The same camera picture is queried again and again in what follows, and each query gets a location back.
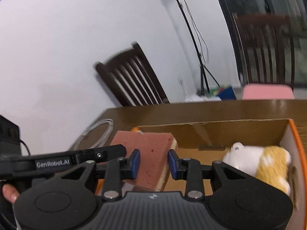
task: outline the dark brown chair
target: dark brown chair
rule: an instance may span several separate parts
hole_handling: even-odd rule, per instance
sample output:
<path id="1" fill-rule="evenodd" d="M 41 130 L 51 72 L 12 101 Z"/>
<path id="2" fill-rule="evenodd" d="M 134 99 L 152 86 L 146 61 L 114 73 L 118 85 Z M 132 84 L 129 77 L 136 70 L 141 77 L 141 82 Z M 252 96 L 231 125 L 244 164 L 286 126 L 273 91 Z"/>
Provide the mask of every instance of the dark brown chair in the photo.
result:
<path id="1" fill-rule="evenodd" d="M 289 44 L 291 50 L 291 82 L 290 84 L 287 82 L 287 84 L 289 84 L 293 90 L 295 59 L 294 42 L 289 16 L 279 16 L 268 13 L 243 16 L 234 15 L 234 19 L 242 43 L 247 66 L 248 83 L 286 84 L 285 48 L 288 47 Z M 257 50 L 260 50 L 261 58 L 258 57 Z M 275 81 L 273 80 L 272 56 L 275 56 L 276 63 Z M 252 78 L 251 58 L 255 60 L 257 70 L 256 81 Z"/>
<path id="2" fill-rule="evenodd" d="M 138 43 L 95 68 L 122 106 L 169 103 Z"/>

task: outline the finger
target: finger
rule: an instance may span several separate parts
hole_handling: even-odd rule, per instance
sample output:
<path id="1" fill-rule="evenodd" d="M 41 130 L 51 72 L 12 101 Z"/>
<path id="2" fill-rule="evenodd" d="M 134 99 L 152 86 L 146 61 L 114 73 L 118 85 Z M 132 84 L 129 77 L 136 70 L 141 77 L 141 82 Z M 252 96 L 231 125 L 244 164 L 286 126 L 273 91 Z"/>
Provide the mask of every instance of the finger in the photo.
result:
<path id="1" fill-rule="evenodd" d="M 2 187 L 2 194 L 4 198 L 7 199 L 12 204 L 15 203 L 15 201 L 19 196 L 19 192 L 17 191 L 17 189 L 10 184 L 5 184 Z"/>

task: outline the yellow plush toy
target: yellow plush toy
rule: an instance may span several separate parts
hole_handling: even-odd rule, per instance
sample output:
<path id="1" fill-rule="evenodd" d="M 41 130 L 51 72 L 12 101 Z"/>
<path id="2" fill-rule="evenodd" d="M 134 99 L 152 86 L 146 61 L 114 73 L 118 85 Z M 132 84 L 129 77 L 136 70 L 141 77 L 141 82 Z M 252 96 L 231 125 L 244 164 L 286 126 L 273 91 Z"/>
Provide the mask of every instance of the yellow plush toy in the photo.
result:
<path id="1" fill-rule="evenodd" d="M 264 148 L 235 143 L 223 162 L 290 195 L 287 172 L 291 155 L 281 147 Z"/>
<path id="2" fill-rule="evenodd" d="M 278 146 L 266 147 L 260 157 L 256 172 L 256 178 L 271 186 L 290 194 L 290 186 L 287 182 L 290 154 Z"/>

